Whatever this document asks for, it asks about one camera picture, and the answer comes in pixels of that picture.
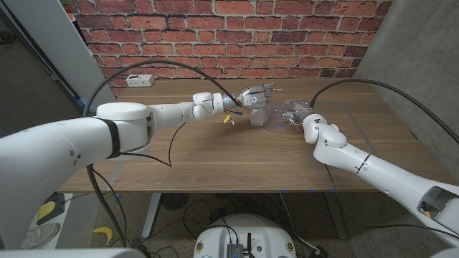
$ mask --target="red brick wall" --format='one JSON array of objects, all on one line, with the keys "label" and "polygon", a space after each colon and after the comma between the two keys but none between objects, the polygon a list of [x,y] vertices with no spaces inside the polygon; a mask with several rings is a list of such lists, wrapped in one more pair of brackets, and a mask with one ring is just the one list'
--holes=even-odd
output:
[{"label": "red brick wall", "polygon": [[[217,78],[285,78],[352,76],[391,3],[73,0],[71,7],[104,75],[155,58]],[[131,73],[196,77],[161,65]]]}]

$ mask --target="yellow object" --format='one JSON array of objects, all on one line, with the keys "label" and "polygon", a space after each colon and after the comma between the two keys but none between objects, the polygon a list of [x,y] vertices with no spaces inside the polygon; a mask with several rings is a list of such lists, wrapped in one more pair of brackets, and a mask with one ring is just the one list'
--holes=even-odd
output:
[{"label": "yellow object", "polygon": [[107,235],[107,244],[110,243],[110,240],[113,238],[113,230],[108,226],[103,226],[98,229],[94,229],[93,233],[105,233]]},{"label": "yellow object", "polygon": [[56,203],[53,201],[48,201],[47,203],[40,206],[37,214],[37,221],[43,219],[46,215],[50,214],[52,210],[56,207]]},{"label": "yellow object", "polygon": [[228,122],[228,120],[231,118],[231,115],[227,115],[227,117],[223,120],[223,123]]}]

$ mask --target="table top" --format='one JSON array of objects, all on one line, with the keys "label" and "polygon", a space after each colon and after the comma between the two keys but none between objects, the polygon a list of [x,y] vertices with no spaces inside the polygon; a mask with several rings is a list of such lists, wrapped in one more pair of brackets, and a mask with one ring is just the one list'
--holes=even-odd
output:
[{"label": "table top", "polygon": [[[274,82],[284,89],[271,95],[271,103],[291,98],[309,101],[322,87],[336,79],[220,80],[230,92]],[[146,105],[192,101],[197,92],[220,92],[206,80],[156,81],[153,87],[127,88],[118,101]],[[279,192],[329,191],[331,179],[322,163],[313,157],[314,145],[304,141],[302,128],[294,125],[278,132],[250,124],[250,111],[226,114],[204,122],[187,123],[176,135],[171,149],[172,168],[149,158],[133,161],[100,161],[95,164],[116,191],[145,192]],[[356,147],[379,156],[425,178],[454,183],[446,170],[419,142],[406,125],[368,85],[346,83],[325,91],[316,102],[316,112],[336,124]],[[161,131],[151,140],[150,155],[168,160],[175,128]],[[374,191],[352,173],[331,168],[337,191]],[[101,189],[106,185],[98,181]],[[59,192],[93,191],[84,169]]]}]

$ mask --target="white power strip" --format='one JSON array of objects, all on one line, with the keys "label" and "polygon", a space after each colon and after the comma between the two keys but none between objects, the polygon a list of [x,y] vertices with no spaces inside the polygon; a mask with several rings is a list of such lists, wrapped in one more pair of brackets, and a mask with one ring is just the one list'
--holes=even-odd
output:
[{"label": "white power strip", "polygon": [[150,87],[155,82],[153,75],[129,75],[126,78],[129,87]]}]

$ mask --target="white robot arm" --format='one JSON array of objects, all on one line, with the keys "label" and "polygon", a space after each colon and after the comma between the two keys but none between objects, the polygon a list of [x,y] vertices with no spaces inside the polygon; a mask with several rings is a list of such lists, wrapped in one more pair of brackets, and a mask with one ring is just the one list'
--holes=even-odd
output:
[{"label": "white robot arm", "polygon": [[[314,158],[352,172],[399,202],[424,225],[459,236],[459,186],[416,176],[347,143],[336,125],[328,125],[308,104],[289,100],[292,111],[284,116],[302,122],[305,141],[316,144]],[[459,247],[459,239],[436,232],[448,244]]]},{"label": "white robot arm", "polygon": [[[274,84],[235,94],[248,109],[266,104]],[[147,153],[160,130],[234,108],[226,95],[197,93],[193,102],[142,105],[114,102],[98,107],[94,118],[39,125],[0,139],[0,249],[18,249],[32,217],[76,171],[120,153]]]}]

